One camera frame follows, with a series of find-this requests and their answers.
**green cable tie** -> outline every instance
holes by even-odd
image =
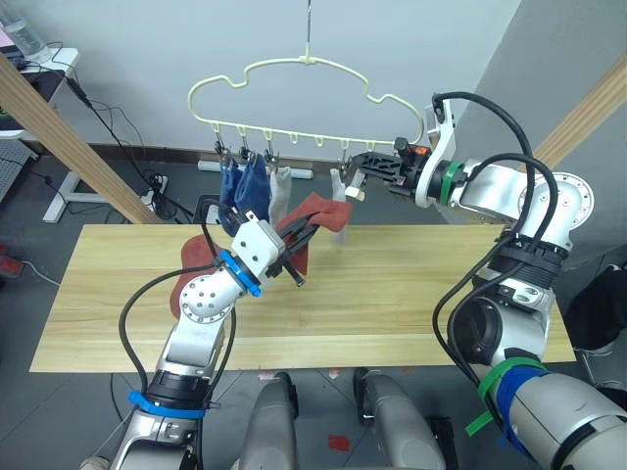
[[[542,362],[537,361],[536,359],[531,359],[529,357],[512,357],[510,359],[506,359],[500,364],[496,365],[488,375],[486,375],[483,380],[479,383],[479,387],[477,388],[477,394],[482,401],[485,402],[486,396],[488,392],[494,387],[494,384],[500,380],[506,373],[512,368],[518,365],[529,365],[531,367],[538,367],[540,369],[547,369]],[[490,423],[494,420],[494,417],[490,413],[490,411],[485,411],[481,415],[477,416],[470,424],[465,427],[466,434],[471,437],[474,436],[478,431],[483,429],[486,424]]]
[[[449,204],[449,199],[451,199],[453,176],[455,176],[455,172],[459,168],[463,168],[462,162],[451,162],[442,178],[442,187],[440,188],[440,204],[444,206],[447,206]]]
[[[469,438],[481,431],[488,423],[492,422],[494,418],[490,411],[484,411],[482,414],[472,420],[472,422],[464,429]]]

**white wall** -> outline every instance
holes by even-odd
[[[422,109],[434,91],[474,90],[518,7],[518,0],[396,2],[313,0],[312,52],[365,74],[372,93],[396,93]],[[87,94],[121,105],[153,146],[211,149],[208,125],[187,110],[187,92],[201,78],[241,79],[252,62],[304,53],[306,0],[159,1],[23,0],[23,12],[47,41],[79,49],[78,74]],[[361,84],[323,66],[256,70],[252,85],[214,85],[198,94],[208,117],[297,130],[394,140],[413,138],[410,113],[376,106]],[[68,91],[56,100],[62,116],[88,142],[111,142]],[[462,107],[457,108],[458,115]],[[120,133],[136,141],[122,125]],[[224,134],[240,145],[236,131]],[[249,139],[262,150],[263,137]],[[294,147],[286,156],[331,158],[338,144]]]

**white desk leg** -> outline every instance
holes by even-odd
[[[73,171],[68,171],[68,175],[59,187],[57,193],[48,207],[48,211],[43,215],[44,222],[57,223],[66,209],[67,203],[109,203],[105,198],[96,193],[75,193],[74,189],[80,182],[80,178]]]

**electrical cable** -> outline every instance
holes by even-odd
[[[171,279],[172,277],[180,276],[181,274],[187,274],[189,272],[204,271],[206,269],[211,269],[212,267],[216,267],[215,262],[212,262],[211,264],[207,264],[204,266],[185,267],[182,269],[177,269],[175,271],[167,272],[166,274],[162,274],[161,276],[156,277],[152,281],[147,282],[139,290],[137,290],[137,292],[135,292],[131,296],[131,298],[128,299],[123,309],[121,310],[120,318],[118,320],[118,332],[120,334],[121,344],[124,347],[124,350],[126,351],[126,354],[128,355],[128,358],[135,366],[135,370],[137,370],[137,374],[139,375],[139,380],[141,381],[141,394],[142,395],[145,395],[146,390],[148,390],[148,376],[146,375],[146,369],[144,369],[143,364],[139,360],[139,357],[135,353],[135,350],[133,349],[132,345],[130,344],[130,341],[128,340],[128,335],[126,333],[126,320],[128,318],[128,313],[130,312],[130,309],[133,307],[135,302],[137,302],[137,300],[141,296],[143,296],[146,292],[148,292],[150,289],[155,287],[157,284],[165,280]]]
[[[209,234],[209,230],[207,229],[207,212],[209,212],[209,207],[211,204],[218,206],[223,211],[230,211],[231,208],[225,203],[222,203],[216,199],[205,199],[203,201],[203,205],[200,207],[200,226],[203,229],[203,235],[205,235],[205,240],[207,240],[209,250],[212,252],[214,258],[217,258],[216,245],[214,244],[214,240],[212,240],[212,237]]]
[[[549,186],[549,206],[547,207],[547,212],[545,213],[545,216],[543,217],[542,222],[538,226],[538,229],[536,230],[536,233],[533,236],[531,244],[529,244],[529,246],[526,249],[527,252],[533,252],[536,248],[538,248],[538,245],[542,241],[542,236],[547,231],[547,228],[549,227],[549,224],[551,223],[551,220],[553,216],[555,215],[555,209],[557,207],[557,197],[558,197],[557,182],[555,181],[555,177],[551,169],[548,166],[546,166],[544,163],[542,163],[541,161],[536,160],[527,155],[520,155],[520,154],[513,154],[513,153],[498,154],[493,157],[487,158],[486,160],[481,162],[481,164],[476,166],[472,170],[472,172],[470,172],[470,176],[468,180],[472,181],[477,176],[477,174],[479,174],[479,172],[486,166],[493,164],[495,162],[505,162],[505,161],[522,162],[525,165],[533,166],[535,169],[540,171],[540,173],[545,177],[547,185]]]
[[[9,160],[9,159],[5,159],[3,157],[0,157],[0,161],[8,162],[10,164],[18,165],[21,168],[25,168],[25,164],[23,164],[22,162],[16,162],[15,160]],[[54,184],[52,184],[52,177],[50,177],[47,174],[38,173],[37,171],[34,171],[32,169],[27,169],[27,171],[28,171],[29,174],[32,174],[34,176],[37,176],[38,178],[41,178],[46,186],[48,186],[54,192],[56,192],[61,197],[61,200],[64,202],[64,204],[66,205],[66,211],[68,211],[72,215],[80,215],[80,214],[83,214],[83,213],[95,212],[95,211],[98,211],[98,210],[101,210],[101,209],[104,209],[104,208],[110,208],[111,207],[111,205],[109,203],[95,204],[95,205],[94,204],[90,204],[88,208],[75,211],[75,210],[72,209],[71,204],[79,204],[79,203],[68,201],[64,197],[63,193],[56,186],[54,186]]]
[[[124,420],[121,416],[120,409],[118,408],[118,403],[116,402],[116,394],[114,393],[114,374],[113,372],[109,374],[109,392],[111,393],[111,403],[114,405],[114,409],[116,411],[116,415],[120,422]]]
[[[27,264],[28,266],[30,266],[30,268],[34,271],[34,273],[39,276],[41,279],[43,279],[44,281],[49,282],[50,284],[54,284],[57,287],[61,287],[61,284],[58,283],[57,281],[50,279],[48,276],[42,274],[41,272],[39,272],[39,270],[35,267],[35,265],[31,262],[31,261],[22,261],[24,264]]]
[[[230,317],[231,327],[230,331],[228,332],[228,343],[226,344],[226,350],[224,350],[224,357],[222,358],[222,362],[217,368],[217,372],[214,376],[214,380],[212,381],[211,386],[205,394],[205,401],[210,400],[212,395],[216,391],[217,383],[219,382],[219,379],[222,378],[222,374],[224,374],[224,370],[226,369],[226,363],[231,357],[231,350],[233,349],[233,344],[235,343],[235,330],[237,329],[237,312],[235,311],[235,306],[231,309]]]
[[[502,162],[502,161],[516,161],[516,162],[525,163],[526,165],[531,165],[532,167],[534,167],[535,169],[538,169],[542,173],[542,175],[545,177],[547,181],[547,185],[549,186],[550,197],[549,197],[549,205],[547,207],[547,211],[540,225],[538,226],[534,234],[534,237],[532,238],[531,243],[527,247],[527,251],[533,253],[533,251],[535,251],[537,246],[540,244],[542,240],[542,236],[544,235],[547,227],[549,226],[549,224],[551,223],[551,220],[553,219],[553,216],[555,215],[555,209],[557,206],[557,198],[558,198],[557,183],[555,181],[555,177],[553,173],[551,172],[551,170],[545,164],[529,156],[520,155],[520,154],[498,154],[498,155],[495,155],[493,157],[486,159],[479,166],[475,167],[473,171],[471,172],[468,178],[468,181],[469,182],[472,181],[477,176],[477,174],[481,170],[483,170],[483,168],[485,168],[486,166],[495,162]],[[445,297],[443,297],[442,300],[437,304],[436,309],[434,310],[433,317],[432,317],[432,326],[434,329],[434,333],[436,334],[436,338],[438,339],[438,343],[440,343],[440,345],[447,352],[449,357],[456,363],[456,365],[473,382],[475,386],[479,385],[479,379],[477,375],[474,373],[474,371],[472,370],[472,367],[470,367],[470,365],[465,361],[465,359],[463,358],[463,355],[461,354],[461,351],[459,349],[457,340],[453,332],[453,326],[456,323],[459,312],[465,307],[465,305],[468,302],[470,302],[472,299],[479,296],[481,293],[486,292],[488,289],[491,289],[492,287],[503,282],[504,280],[509,279],[509,277],[515,276],[518,270],[524,265],[524,262],[517,263],[513,268],[511,268],[507,272],[473,289],[454,307],[453,311],[451,312],[451,315],[449,316],[449,321],[447,324],[447,337],[449,338],[449,342],[451,343],[451,347],[453,349],[452,351],[450,348],[448,348],[448,345],[446,345],[446,342],[444,341],[444,338],[442,337],[442,334],[439,329],[438,316],[444,304],[454,294],[456,294],[461,289],[461,287],[463,287],[463,285],[465,285],[472,278],[474,274],[476,274],[478,269],[481,268],[490,259],[493,253],[495,253],[500,247],[509,243],[510,241],[511,241],[511,234],[506,235],[497,245],[495,245],[495,247],[492,248],[492,250],[490,250],[490,252],[484,258],[479,260],[468,271],[468,273],[466,273],[466,275],[456,284],[456,286],[454,286],[454,288],[451,289],[451,291],[449,291],[447,295],[445,295]],[[490,398],[487,398],[485,402],[486,402],[486,406],[488,407],[491,414],[493,415],[493,418],[495,419],[497,425],[499,427],[502,427],[503,420],[500,416],[500,413],[497,411],[495,404],[492,402]]]
[[[112,138],[116,141],[116,143],[118,144],[118,146],[122,149],[124,155],[126,156],[126,158],[130,161],[131,166],[133,167],[133,169],[137,172],[137,174],[139,175],[139,177],[142,179],[142,181],[149,186],[150,189],[153,190],[153,200],[151,201],[151,203],[148,206],[152,206],[154,209],[154,212],[157,216],[159,216],[160,218],[164,219],[164,220],[170,220],[175,218],[176,216],[176,212],[177,210],[181,210],[183,212],[185,212],[186,214],[186,218],[188,221],[190,221],[190,218],[187,215],[193,215],[193,212],[190,211],[189,209],[185,208],[184,206],[182,206],[181,204],[177,203],[176,201],[172,200],[171,198],[169,198],[168,196],[166,196],[165,194],[163,194],[160,189],[162,187],[161,184],[161,178],[163,177],[160,173],[155,172],[154,170],[147,168],[144,171],[142,171],[138,164],[136,159],[134,158],[134,156],[132,155],[132,147],[131,146],[124,146],[123,145],[123,140],[119,139],[118,136],[116,135],[116,133],[113,130],[113,110],[119,110],[120,113],[122,114],[122,117],[124,118],[124,120],[126,120],[126,122],[128,122],[128,124],[133,128],[133,130],[135,131],[135,133],[138,136],[138,139],[141,143],[142,149],[143,149],[143,156],[144,158],[147,155],[147,150],[146,150],[146,146],[144,145],[143,139],[141,137],[141,134],[139,133],[139,130],[137,129],[137,127],[132,123],[132,121],[126,116],[126,114],[124,113],[123,109],[120,107],[111,107],[109,105],[107,105],[106,103],[102,103],[96,100],[91,100],[87,97],[86,93],[82,90],[82,87],[80,86],[80,83],[78,81],[78,74],[76,73],[75,68],[72,68],[69,64],[65,64],[63,62],[60,61],[51,61],[51,62],[55,62],[57,64],[63,64],[67,67],[70,67],[74,73],[75,79],[68,77],[64,74],[59,73],[57,70],[53,70],[47,67],[42,66],[41,64],[38,64],[36,62],[33,61],[29,61],[29,64],[33,64],[36,67],[39,67],[40,70],[46,70],[46,71],[52,71],[54,73],[56,73],[57,75],[59,75],[62,79],[64,79],[66,81],[66,83],[68,84],[68,87],[70,88],[70,90],[72,91],[72,93],[74,94],[74,96],[80,101],[82,102],[87,109],[89,109],[90,111],[92,111],[92,113],[100,120],[100,122],[103,124],[103,126],[109,131],[110,135],[112,136]],[[92,103],[96,103],[97,105],[103,106],[103,109],[97,110],[93,107]],[[100,112],[109,112],[109,116],[110,116],[110,122],[112,123],[112,125],[107,124],[102,117],[99,114]],[[176,209],[174,209],[173,211],[168,211],[167,209],[167,204],[171,204],[173,205]]]
[[[471,101],[479,106],[482,106],[483,108],[486,108],[492,113],[494,113],[513,132],[513,134],[516,137],[516,140],[518,141],[518,144],[520,145],[521,153],[533,158],[533,150],[531,149],[531,145],[529,144],[529,139],[527,139],[527,135],[522,129],[522,126],[516,121],[516,119],[513,118],[513,116],[510,113],[508,113],[506,110],[501,108],[495,102],[489,100],[488,98],[485,98],[484,96],[477,95],[476,93],[469,93],[466,91],[452,91],[448,93],[436,93],[433,95],[432,101],[434,105],[435,104],[441,105],[444,100],[451,100],[451,99],[462,99],[462,100]],[[531,201],[533,199],[533,190],[535,186],[534,171],[530,165],[526,165],[525,170],[527,172],[527,193],[522,203],[520,217],[518,218],[518,221],[512,227],[512,231],[514,232],[514,234],[520,231],[525,221],[527,220],[527,214],[529,213],[529,208],[531,208]]]

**black cable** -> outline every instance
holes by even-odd
[[[525,155],[520,155],[520,154],[498,154],[495,155],[493,157],[490,157],[488,159],[486,159],[484,162],[482,162],[480,165],[476,166],[473,171],[471,172],[469,178],[468,178],[468,183],[470,183],[478,174],[479,172],[481,172],[486,166],[495,163],[495,162],[501,162],[501,161],[517,161],[517,162],[522,162],[525,163],[526,165],[530,165],[533,168],[537,168],[538,170],[540,170],[540,172],[542,173],[542,175],[545,177],[545,179],[547,180],[547,184],[549,185],[549,193],[550,193],[550,201],[549,201],[549,206],[547,208],[547,212],[545,213],[542,222],[540,223],[540,225],[538,226],[538,229],[536,230],[536,233],[532,239],[532,242],[529,244],[529,246],[527,247],[527,251],[528,252],[533,252],[537,246],[539,245],[542,236],[544,235],[547,227],[549,226],[549,224],[551,223],[551,220],[555,214],[555,209],[557,206],[557,197],[558,197],[558,193],[557,193],[557,183],[555,182],[555,177],[553,176],[553,173],[551,172],[551,170],[542,162],[537,161],[535,159],[532,159],[528,156]],[[440,327],[439,327],[439,315],[440,315],[440,311],[442,310],[442,308],[444,307],[444,305],[465,285],[468,283],[468,281],[472,278],[472,276],[474,276],[476,274],[476,272],[490,259],[490,257],[503,245],[509,243],[511,240],[511,235],[508,235],[507,237],[505,237],[504,239],[502,239],[497,245],[495,245],[492,250],[490,250],[490,252],[488,252],[488,254],[483,257],[481,260],[479,260],[467,273],[466,275],[453,287],[453,289],[451,289],[441,300],[440,302],[436,305],[434,311],[433,311],[433,315],[432,315],[432,327],[433,327],[433,331],[434,334],[436,336],[436,339],[438,340],[438,343],[440,344],[440,346],[442,346],[442,348],[445,350],[445,352],[449,355],[449,357],[455,362],[455,364],[464,372],[464,374],[475,384],[478,385],[479,380],[476,377],[476,374],[474,374],[474,371],[472,371],[472,368],[463,361],[463,358],[461,357],[460,354],[456,353],[456,354],[452,354],[451,350],[448,348],[448,346],[446,345],[446,342],[444,341],[444,337],[442,336],[442,333],[440,332]],[[516,270],[512,271],[511,275],[514,275],[517,272]]]
[[[203,229],[203,235],[205,235],[205,240],[207,240],[207,245],[209,245],[209,249],[211,250],[212,255],[214,256],[214,258],[217,258],[216,245],[214,245],[214,240],[212,240],[212,237],[209,234],[209,230],[207,229],[207,212],[209,211],[209,207],[211,204],[218,206],[223,211],[230,211],[230,207],[216,199],[206,199],[203,201],[203,205],[200,207],[200,226]]]
[[[120,319],[118,320],[118,332],[120,334],[121,344],[124,347],[124,350],[126,351],[126,354],[128,355],[128,358],[135,366],[135,370],[137,370],[137,374],[139,375],[139,380],[141,381],[142,395],[145,395],[146,390],[148,390],[148,376],[146,375],[146,369],[144,369],[144,366],[139,360],[139,357],[135,353],[135,350],[133,349],[132,345],[130,344],[130,341],[128,340],[128,335],[126,333],[126,319],[128,318],[128,313],[130,312],[130,309],[133,307],[135,302],[137,302],[137,300],[141,296],[143,296],[147,291],[155,287],[160,282],[163,282],[175,276],[180,276],[181,274],[187,274],[189,272],[204,271],[206,269],[211,269],[212,267],[215,267],[215,264],[213,262],[211,264],[207,264],[204,266],[185,267],[182,269],[177,269],[176,271],[171,271],[166,274],[162,274],[161,276],[156,277],[152,281],[144,284],[137,292],[135,292],[131,296],[130,299],[128,299],[123,309],[121,310]]]
[[[233,344],[235,343],[235,330],[237,329],[237,312],[235,311],[235,307],[231,310],[231,328],[228,332],[228,343],[226,343],[226,350],[224,350],[224,357],[222,358],[222,362],[219,364],[217,368],[216,375],[214,376],[214,380],[212,381],[211,386],[209,387],[207,394],[205,395],[205,401],[209,400],[214,392],[216,391],[217,383],[219,379],[222,378],[222,374],[226,369],[226,363],[228,359],[231,357],[231,350],[233,349]]]
[[[529,144],[529,139],[527,139],[527,135],[525,134],[524,130],[522,130],[522,126],[516,121],[516,119],[513,118],[510,113],[501,108],[495,102],[481,95],[477,95],[476,93],[469,93],[466,91],[452,91],[448,93],[436,93],[433,95],[434,105],[441,105],[442,101],[450,99],[462,99],[471,101],[497,115],[516,136],[516,140],[520,145],[521,152],[524,155],[528,155],[529,157],[533,158],[533,150],[531,149],[531,145]],[[529,213],[529,208],[531,208],[531,201],[533,199],[533,191],[535,187],[534,171],[530,165],[527,165],[525,167],[525,170],[527,172],[527,193],[522,203],[520,217],[512,227],[512,231],[514,233],[518,233],[524,225],[527,219],[527,214]]]
[[[520,155],[520,154],[499,154],[499,155],[495,155],[493,157],[486,159],[484,162],[482,162],[480,165],[474,168],[473,171],[470,173],[468,182],[471,182],[477,176],[477,174],[479,174],[479,172],[481,172],[483,168],[485,168],[487,165],[493,164],[495,162],[502,162],[502,161],[522,162],[522,163],[525,163],[526,165],[532,166],[535,169],[538,169],[542,173],[542,175],[545,177],[547,181],[547,185],[549,186],[549,194],[550,194],[549,206],[547,207],[547,211],[540,225],[538,226],[538,229],[536,230],[536,233],[534,234],[534,237],[531,243],[527,247],[527,251],[533,253],[533,251],[535,251],[535,249],[540,244],[542,240],[542,236],[544,235],[547,227],[549,226],[549,224],[551,223],[551,220],[553,219],[553,216],[555,215],[555,209],[557,206],[557,198],[558,198],[557,183],[555,181],[555,177],[553,173],[551,172],[551,170],[545,164],[529,156]],[[485,257],[479,260],[468,271],[468,273],[466,273],[466,275],[456,284],[456,286],[454,286],[454,288],[451,289],[451,291],[449,291],[447,295],[445,295],[442,298],[442,300],[437,304],[436,309],[434,310],[434,313],[433,313],[433,317],[432,317],[432,326],[433,326],[436,338],[438,339],[438,342],[443,347],[443,349],[447,352],[447,354],[451,357],[451,359],[456,363],[456,365],[473,382],[475,386],[479,385],[479,379],[477,375],[474,373],[474,371],[472,370],[472,367],[470,367],[470,365],[463,358],[463,355],[461,354],[461,351],[459,349],[457,340],[453,332],[453,327],[456,324],[458,314],[465,307],[465,305],[468,302],[470,302],[472,299],[476,298],[483,292],[486,292],[488,289],[491,289],[492,287],[498,285],[504,280],[509,279],[509,277],[515,276],[518,270],[524,265],[524,262],[517,263],[513,268],[511,268],[507,272],[473,289],[455,306],[451,315],[449,316],[449,321],[447,324],[447,337],[449,338],[449,342],[451,343],[451,347],[453,349],[452,351],[451,349],[448,348],[448,345],[446,344],[446,342],[444,341],[444,338],[442,337],[442,334],[439,329],[439,324],[438,324],[438,316],[444,304],[452,296],[454,296],[461,289],[461,287],[463,287],[472,278],[472,276],[478,271],[478,269],[480,269],[481,266],[483,266],[490,259],[493,253],[495,253],[503,245],[509,243],[511,241],[511,238],[512,238],[511,234],[505,236],[497,245],[495,245],[492,248],[492,250],[490,250],[490,252]],[[495,404],[492,402],[492,399],[487,398],[485,402],[486,402],[486,406],[488,407],[491,414],[493,415],[493,418],[495,419],[495,422],[497,423],[497,425],[499,427],[503,427],[503,420],[501,418],[500,413],[497,411]]]
[[[62,63],[62,62],[59,62],[59,61],[51,61],[51,62],[56,62],[58,64],[64,64],[64,65],[66,65],[68,67],[71,67],[70,65]],[[191,219],[187,215],[193,215],[193,212],[190,211],[189,209],[185,208],[181,204],[177,203],[176,201],[172,200],[171,198],[169,198],[165,194],[161,193],[161,191],[160,191],[160,189],[161,189],[161,182],[160,182],[159,178],[163,177],[163,176],[160,173],[157,173],[153,169],[150,169],[150,168],[147,168],[144,171],[141,171],[139,169],[139,166],[137,164],[136,159],[134,158],[134,155],[132,154],[132,146],[130,146],[130,145],[128,145],[127,147],[124,146],[123,142],[125,142],[125,141],[119,139],[118,136],[116,135],[116,133],[114,132],[114,130],[113,130],[113,110],[118,110],[122,114],[122,117],[124,118],[124,120],[126,120],[126,122],[128,122],[128,124],[133,128],[133,130],[137,134],[137,137],[138,137],[138,139],[140,141],[140,144],[141,144],[141,147],[143,149],[143,156],[144,156],[144,158],[146,158],[147,150],[146,150],[146,146],[144,145],[144,141],[143,141],[143,139],[141,137],[141,134],[140,134],[139,130],[137,129],[137,127],[135,126],[135,124],[133,124],[132,121],[128,118],[128,116],[124,113],[124,111],[123,111],[123,109],[121,107],[111,107],[111,106],[107,105],[106,103],[102,103],[102,102],[97,101],[97,100],[89,99],[87,97],[86,93],[82,90],[82,87],[80,86],[80,83],[78,81],[78,74],[76,73],[76,70],[74,68],[72,68],[72,67],[71,68],[72,68],[72,71],[74,72],[75,79],[67,77],[64,74],[59,73],[57,70],[53,70],[53,69],[50,69],[50,68],[47,68],[47,67],[43,67],[42,65],[40,65],[40,64],[38,64],[36,62],[30,61],[29,63],[39,67],[40,70],[51,71],[51,72],[57,74],[58,76],[60,76],[62,79],[64,79],[66,81],[66,83],[68,84],[68,87],[70,88],[70,90],[74,94],[74,96],[78,100],[80,100],[90,111],[92,111],[92,113],[94,113],[94,115],[100,120],[100,122],[105,126],[105,128],[109,131],[109,133],[113,137],[113,139],[116,141],[118,146],[122,149],[122,151],[124,152],[124,155],[130,161],[131,165],[133,166],[133,169],[135,169],[135,171],[137,172],[139,177],[142,179],[142,181],[146,185],[148,185],[150,187],[150,189],[153,190],[153,199],[152,199],[150,205],[153,206],[153,209],[154,209],[155,214],[157,216],[159,216],[160,218],[162,218],[164,220],[170,220],[170,219],[173,219],[176,216],[176,210],[181,210],[181,211],[183,211],[186,214],[185,217],[191,223]],[[101,109],[101,110],[98,110],[98,109],[93,107],[92,103],[96,103],[97,105],[103,106],[104,108]],[[111,124],[107,124],[102,119],[102,117],[100,116],[99,112],[108,112]],[[167,204],[172,204],[173,206],[176,207],[176,209],[173,210],[173,211],[169,211],[168,208],[167,208]]]
[[[109,392],[111,392],[111,403],[114,404],[116,415],[118,416],[120,421],[123,421],[124,418],[122,417],[120,413],[120,409],[118,408],[118,403],[116,402],[116,394],[114,394],[114,374],[113,373],[109,374]]]
[[[203,418],[198,420],[198,430],[196,431],[196,470],[205,470],[203,461]]]
[[[527,250],[526,250],[527,252],[533,252],[536,248],[538,248],[538,245],[540,244],[542,240],[542,236],[547,231],[547,228],[549,227],[549,224],[551,223],[551,219],[555,215],[555,209],[557,207],[557,198],[558,198],[557,183],[555,181],[553,172],[548,166],[546,166],[539,160],[536,160],[530,156],[512,154],[512,153],[498,154],[493,157],[487,158],[486,160],[481,162],[481,164],[476,166],[472,170],[472,172],[470,172],[468,181],[469,182],[472,181],[477,176],[477,174],[479,174],[479,172],[483,170],[483,168],[485,168],[486,166],[493,164],[495,162],[505,162],[505,161],[522,162],[528,166],[533,166],[534,168],[538,169],[538,171],[540,171],[540,173],[545,177],[545,180],[547,181],[547,185],[549,186],[549,206],[547,207],[547,212],[545,213],[545,216],[543,217],[542,222],[538,226],[538,229],[536,230],[536,233],[533,236],[531,244],[527,247]]]
[[[463,288],[463,286],[465,286],[468,283],[468,281],[472,279],[472,277],[477,273],[477,271],[479,271],[479,269],[481,269],[490,260],[490,258],[494,255],[494,253],[496,253],[502,246],[509,243],[510,240],[511,240],[510,236],[504,237],[499,243],[497,243],[494,247],[492,247],[492,249],[482,259],[477,261],[475,265],[472,266],[470,270],[468,270],[468,272],[459,280],[459,282],[455,286],[453,286],[453,288],[451,288],[451,290],[449,290],[449,292],[447,292],[442,299],[440,299],[440,302],[438,302],[437,305],[435,306],[435,309],[433,310],[433,315],[431,316],[431,326],[433,327],[433,333],[435,334],[435,337],[438,340],[438,343],[440,344],[442,349],[445,351],[445,353],[456,364],[456,366],[459,367],[459,369],[461,369],[461,371],[465,374],[465,376],[468,377],[468,379],[470,379],[470,381],[475,386],[479,384],[479,381],[476,379],[476,375],[474,374],[474,371],[472,371],[470,366],[467,365],[467,363],[465,363],[462,358],[460,358],[459,356],[454,354],[454,352],[451,351],[451,349],[449,348],[449,345],[447,344],[446,340],[442,336],[442,332],[440,331],[440,323],[439,323],[440,312],[442,311],[442,308],[444,308],[444,305],[457,292],[459,292]]]

